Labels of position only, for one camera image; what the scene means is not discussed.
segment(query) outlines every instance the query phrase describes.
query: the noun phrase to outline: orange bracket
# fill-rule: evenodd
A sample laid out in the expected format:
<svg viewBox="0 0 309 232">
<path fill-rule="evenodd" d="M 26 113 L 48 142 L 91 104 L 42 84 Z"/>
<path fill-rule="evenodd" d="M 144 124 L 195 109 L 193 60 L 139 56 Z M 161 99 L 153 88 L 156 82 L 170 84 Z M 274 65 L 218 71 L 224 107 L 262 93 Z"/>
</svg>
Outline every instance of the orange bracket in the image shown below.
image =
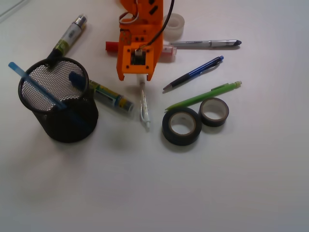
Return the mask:
<svg viewBox="0 0 309 232">
<path fill-rule="evenodd" d="M 131 24 L 120 24 L 118 45 L 117 72 L 119 79 L 124 80 L 125 73 L 147 74 L 150 81 L 163 49 L 161 34 L 150 46 L 142 48 L 144 62 L 135 62 L 135 51 L 147 44 L 162 28 L 163 0 L 120 0 L 131 14 L 139 12 L 139 18 Z"/>
</svg>

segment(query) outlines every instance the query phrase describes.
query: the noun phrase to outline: white pen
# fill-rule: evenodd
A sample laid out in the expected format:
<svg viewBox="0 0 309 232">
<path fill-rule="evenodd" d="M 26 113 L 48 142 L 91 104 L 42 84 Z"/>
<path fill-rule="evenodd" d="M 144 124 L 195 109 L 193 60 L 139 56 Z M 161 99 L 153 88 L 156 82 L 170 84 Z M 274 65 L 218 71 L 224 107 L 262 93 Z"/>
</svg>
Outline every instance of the white pen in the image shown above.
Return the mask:
<svg viewBox="0 0 309 232">
<path fill-rule="evenodd" d="M 241 45 L 239 40 L 207 40 L 207 41 L 183 41 L 170 43 L 174 47 L 236 47 Z"/>
<path fill-rule="evenodd" d="M 145 81 L 140 81 L 140 117 L 141 120 L 146 124 L 146 128 L 150 128 L 150 119 L 149 119 L 149 109 L 147 106 L 146 93 L 145 93 Z"/>
</svg>

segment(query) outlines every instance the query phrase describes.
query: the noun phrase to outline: label on glue stick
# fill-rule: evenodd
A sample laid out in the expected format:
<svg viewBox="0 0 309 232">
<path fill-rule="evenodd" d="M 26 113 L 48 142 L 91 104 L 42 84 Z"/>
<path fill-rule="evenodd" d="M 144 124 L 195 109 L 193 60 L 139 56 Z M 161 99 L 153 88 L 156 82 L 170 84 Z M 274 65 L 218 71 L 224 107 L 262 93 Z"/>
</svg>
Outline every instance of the label on glue stick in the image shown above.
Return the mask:
<svg viewBox="0 0 309 232">
<path fill-rule="evenodd" d="M 66 54 L 81 32 L 82 29 L 78 25 L 72 23 L 55 46 L 55 49 L 60 50 L 62 54 Z"/>
</svg>

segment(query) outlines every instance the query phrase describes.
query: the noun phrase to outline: silver pen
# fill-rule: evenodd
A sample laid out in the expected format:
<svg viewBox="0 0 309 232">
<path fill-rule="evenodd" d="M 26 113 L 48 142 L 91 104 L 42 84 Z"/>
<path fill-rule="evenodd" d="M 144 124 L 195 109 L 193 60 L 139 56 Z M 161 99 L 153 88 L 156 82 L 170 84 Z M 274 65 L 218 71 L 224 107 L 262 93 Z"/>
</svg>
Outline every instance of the silver pen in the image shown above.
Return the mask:
<svg viewBox="0 0 309 232">
<path fill-rule="evenodd" d="M 207 40 L 207 41 L 183 41 L 170 43 L 174 47 L 236 47 L 241 45 L 239 40 Z"/>
</svg>

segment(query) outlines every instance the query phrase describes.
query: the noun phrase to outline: green mechanical pencil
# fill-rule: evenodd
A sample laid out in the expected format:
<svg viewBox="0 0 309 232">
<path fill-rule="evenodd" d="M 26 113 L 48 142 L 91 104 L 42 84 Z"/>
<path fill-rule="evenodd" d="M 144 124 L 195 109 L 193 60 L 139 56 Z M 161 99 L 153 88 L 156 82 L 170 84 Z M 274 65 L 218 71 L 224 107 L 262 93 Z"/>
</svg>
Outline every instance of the green mechanical pencil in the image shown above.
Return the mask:
<svg viewBox="0 0 309 232">
<path fill-rule="evenodd" d="M 188 100 L 176 103 L 176 104 L 168 107 L 166 110 L 171 110 L 171 109 L 174 109 L 176 107 L 187 107 L 187 106 L 190 106 L 190 105 L 194 105 L 196 103 L 204 101 L 207 98 L 213 98 L 213 97 L 218 96 L 220 94 L 232 91 L 236 88 L 239 88 L 241 84 L 242 84 L 241 81 L 237 81 L 237 82 L 231 83 L 231 84 L 226 83 L 224 85 L 213 88 L 210 92 L 203 93 L 201 95 L 190 98 Z"/>
</svg>

